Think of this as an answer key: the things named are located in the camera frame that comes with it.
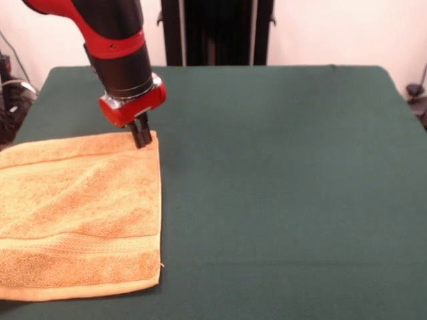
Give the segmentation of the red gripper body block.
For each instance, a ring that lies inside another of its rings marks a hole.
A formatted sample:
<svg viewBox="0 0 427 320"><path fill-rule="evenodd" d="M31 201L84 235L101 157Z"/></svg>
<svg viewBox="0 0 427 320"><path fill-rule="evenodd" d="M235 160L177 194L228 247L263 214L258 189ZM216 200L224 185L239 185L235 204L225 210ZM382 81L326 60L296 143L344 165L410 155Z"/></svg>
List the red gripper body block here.
<svg viewBox="0 0 427 320"><path fill-rule="evenodd" d="M153 85L139 97L116 99L107 93L99 98L99 105L107 120L116 127L122 128L134 122L148 110L155 109L166 100L166 88L158 75L152 75Z"/></svg>

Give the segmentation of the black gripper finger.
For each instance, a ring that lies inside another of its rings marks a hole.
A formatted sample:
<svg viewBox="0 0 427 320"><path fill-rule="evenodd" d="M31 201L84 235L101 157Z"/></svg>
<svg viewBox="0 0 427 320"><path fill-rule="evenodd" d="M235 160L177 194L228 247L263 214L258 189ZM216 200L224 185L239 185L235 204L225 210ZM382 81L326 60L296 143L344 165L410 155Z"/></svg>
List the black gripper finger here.
<svg viewBox="0 0 427 320"><path fill-rule="evenodd" d="M137 149L141 149L145 147L145 141L141 135L141 132L139 131L138 126L135 124L135 122L131 122L128 124L129 130L131 131L133 141L135 143L135 146Z"/></svg>
<svg viewBox="0 0 427 320"><path fill-rule="evenodd" d="M139 132L140 145L141 147L145 147L146 145L149 145L152 142L147 113L142 113L141 116L139 116L139 124L140 124L140 132Z"/></svg>

